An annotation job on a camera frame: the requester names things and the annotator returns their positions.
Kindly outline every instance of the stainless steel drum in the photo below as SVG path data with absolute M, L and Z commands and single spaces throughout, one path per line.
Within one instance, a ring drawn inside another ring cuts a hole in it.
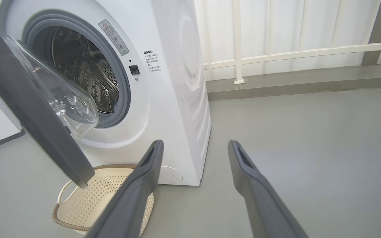
M 118 84 L 110 64 L 86 37 L 58 27 L 51 43 L 54 65 L 88 92 L 101 113 L 112 114 L 118 102 Z

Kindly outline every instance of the front-load washing machine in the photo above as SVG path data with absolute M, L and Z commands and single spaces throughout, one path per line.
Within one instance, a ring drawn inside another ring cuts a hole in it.
M 161 184 L 200 184 L 211 130 L 192 0 L 0 0 L 0 33 L 94 98 L 92 166 L 136 164 L 164 141 Z

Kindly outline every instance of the white railing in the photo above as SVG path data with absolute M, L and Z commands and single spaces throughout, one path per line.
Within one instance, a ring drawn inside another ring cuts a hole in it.
M 302 43 L 304 42 L 304 32 L 305 27 L 307 23 L 307 2 L 308 0 L 304 0 L 304 6 L 303 6 L 303 12 L 302 12 L 302 21 L 301 21 L 301 32 L 299 36 L 299 47 L 298 51 L 293 52 L 286 52 L 286 53 L 277 53 L 277 54 L 270 54 L 271 52 L 271 42 L 272 42 L 272 31 L 273 31 L 273 7 L 274 7 L 274 0 L 270 0 L 270 22 L 269 22 L 269 37 L 268 37 L 268 45 L 267 45 L 267 54 L 262 56 L 255 56 L 255 57 L 246 57 L 242 58 L 242 44 L 241 44 L 241 24 L 240 24 L 240 0 L 233 0 L 233 13 L 234 13 L 234 42 L 235 42 L 235 55 L 236 59 L 232 60 L 224 60 L 224 61 L 217 61 L 217 62 L 211 62 L 212 56 L 211 56 L 211 50 L 208 45 L 207 51 L 208 51 L 208 60 L 210 63 L 204 64 L 204 69 L 217 69 L 217 68 L 224 68 L 229 66 L 235 66 L 236 67 L 236 80 L 234 81 L 235 84 L 244 83 L 244 79 L 242 78 L 242 65 L 250 64 L 250 63 L 261 63 L 261 62 L 268 62 L 268 61 L 276 61 L 276 60 L 286 60 L 286 59 L 296 59 L 296 58 L 304 58 L 304 57 L 312 57 L 312 56 L 326 56 L 326 55 L 336 55 L 336 54 L 345 54 L 345 53 L 356 53 L 356 52 L 365 52 L 365 51 L 376 51 L 381 50 L 381 43 L 374 43 L 369 44 L 369 38 L 373 29 L 373 25 L 375 22 L 375 18 L 380 6 L 380 1 L 377 0 L 374 6 L 374 10 L 372 11 L 373 14 L 371 16 L 371 20 L 369 23 L 369 28 L 367 31 L 367 35 L 365 36 L 365 40 L 362 45 L 348 45 L 348 46 L 340 46 L 336 47 L 335 42 L 337 39 L 337 33 L 339 32 L 339 27 L 342 25 L 340 23 L 340 15 L 343 11 L 343 1 L 339 0 L 339 6 L 337 9 L 337 16 L 334 23 L 334 29 L 332 34 L 332 40 L 331 40 L 331 47 L 330 48 L 321 48 L 321 49 L 313 49 L 313 50 L 302 50 Z M 206 15 L 205 15 L 205 2 L 202 0 L 202 14 L 203 14 L 203 21 L 206 22 Z M 207 31 L 207 28 L 205 28 L 207 37 L 207 42 L 209 42 L 209 33 Z

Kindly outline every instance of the baseboard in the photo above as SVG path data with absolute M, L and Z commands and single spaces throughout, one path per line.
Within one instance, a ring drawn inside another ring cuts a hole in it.
M 280 95 L 381 89 L 381 65 L 315 69 L 207 82 L 210 101 Z
M 22 129 L 20 132 L 18 132 L 18 133 L 16 133 L 16 134 L 13 134 L 13 135 L 11 135 L 11 136 L 9 136 L 9 137 L 6 137 L 6 138 L 4 138 L 4 139 L 2 139 L 2 140 L 0 140 L 0 145 L 3 145 L 3 144 L 5 144 L 5 143 L 7 143 L 7 142 L 10 142 L 10 141 L 14 140 L 14 139 L 17 139 L 18 137 L 23 136 L 24 133 L 25 133 L 25 130 Z

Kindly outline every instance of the laundry basket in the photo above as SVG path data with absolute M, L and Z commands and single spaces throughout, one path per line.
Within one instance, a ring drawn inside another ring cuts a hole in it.
M 135 165 L 121 164 L 94 167 L 95 175 L 89 180 L 88 187 L 84 190 L 77 187 L 62 201 L 64 191 L 73 183 L 68 182 L 60 191 L 54 207 L 54 222 L 86 235 L 134 167 Z M 139 236 L 148 223 L 153 206 L 154 194 L 151 193 L 147 198 Z

